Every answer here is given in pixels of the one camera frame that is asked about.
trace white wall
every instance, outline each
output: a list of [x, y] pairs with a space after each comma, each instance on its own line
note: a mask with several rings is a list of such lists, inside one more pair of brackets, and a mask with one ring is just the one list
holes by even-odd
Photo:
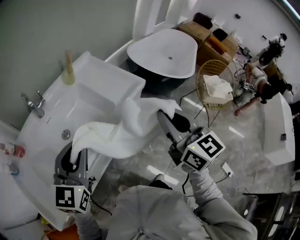
[[285, 52], [278, 60], [278, 66], [290, 83], [300, 83], [300, 34], [287, 16], [271, 0], [202, 0], [199, 12], [213, 18], [225, 20], [224, 30], [236, 30], [243, 38], [243, 45], [252, 53], [268, 45], [261, 36], [267, 38], [284, 32], [288, 39]]
[[61, 73], [65, 50], [106, 59], [132, 39], [136, 0], [4, 0], [0, 3], [0, 119], [21, 128]]

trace gray sleeve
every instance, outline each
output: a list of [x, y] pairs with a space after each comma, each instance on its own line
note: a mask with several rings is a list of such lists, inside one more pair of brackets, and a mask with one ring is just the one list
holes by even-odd
[[102, 240], [101, 229], [92, 214], [74, 214], [77, 232], [80, 240]]
[[182, 169], [189, 173], [199, 205], [198, 217], [205, 222], [205, 229], [212, 239], [257, 239], [256, 228], [223, 198], [208, 169], [201, 173], [187, 165], [183, 165]]

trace bathroom sink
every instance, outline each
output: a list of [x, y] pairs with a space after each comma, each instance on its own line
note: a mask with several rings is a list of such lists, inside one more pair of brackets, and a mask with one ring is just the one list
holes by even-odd
[[[53, 184], [55, 159], [72, 141], [75, 131], [91, 121], [116, 123], [119, 108], [126, 98], [139, 98], [145, 81], [116, 66], [105, 63], [85, 52], [73, 63], [75, 84], [65, 85], [61, 77], [45, 92], [39, 119], [27, 118], [17, 143], [26, 149], [15, 177], [24, 194], [35, 204], [41, 215], [58, 230], [64, 228], [67, 213], [55, 209], [50, 186]], [[88, 177], [95, 177], [93, 189], [106, 170], [111, 158], [89, 150]]]
[[131, 44], [127, 54], [150, 72], [177, 79], [188, 78], [195, 73], [197, 42], [179, 30], [164, 29]]

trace chair leg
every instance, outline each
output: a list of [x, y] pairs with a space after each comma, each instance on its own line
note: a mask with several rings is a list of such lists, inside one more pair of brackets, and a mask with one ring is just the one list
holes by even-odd
[[186, 97], [187, 95], [189, 95], [189, 94], [191, 94], [191, 93], [193, 93], [193, 92], [195, 92], [195, 91], [197, 91], [197, 89], [195, 89], [195, 90], [189, 92], [188, 94], [182, 96], [182, 97], [180, 98], [180, 101], [179, 101], [179, 106], [181, 105], [181, 101], [182, 101], [182, 99], [183, 99], [184, 97]]
[[200, 112], [197, 113], [197, 115], [194, 117], [194, 119], [196, 119], [196, 117], [198, 117], [198, 115], [201, 113], [201, 111], [203, 110], [204, 106], [201, 108]]
[[217, 114], [215, 115], [214, 119], [212, 120], [211, 124], [208, 123], [208, 127], [210, 128], [212, 123], [214, 122], [214, 120], [217, 118], [218, 114], [220, 113], [220, 110], [217, 112]]

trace vessel sink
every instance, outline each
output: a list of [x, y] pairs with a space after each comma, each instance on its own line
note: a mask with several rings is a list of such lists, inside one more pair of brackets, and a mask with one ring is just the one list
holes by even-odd
[[[145, 81], [125, 70], [85, 52], [73, 63], [75, 83], [65, 85], [61, 76], [44, 93], [45, 115], [30, 114], [17, 143], [26, 149], [19, 162], [15, 181], [40, 214], [58, 230], [64, 228], [67, 213], [55, 209], [50, 186], [53, 184], [55, 159], [74, 137], [75, 131], [91, 121], [117, 123], [120, 106], [126, 98], [139, 98]], [[62, 138], [64, 130], [69, 138]], [[88, 153], [88, 177], [95, 177], [93, 189], [111, 158]]]

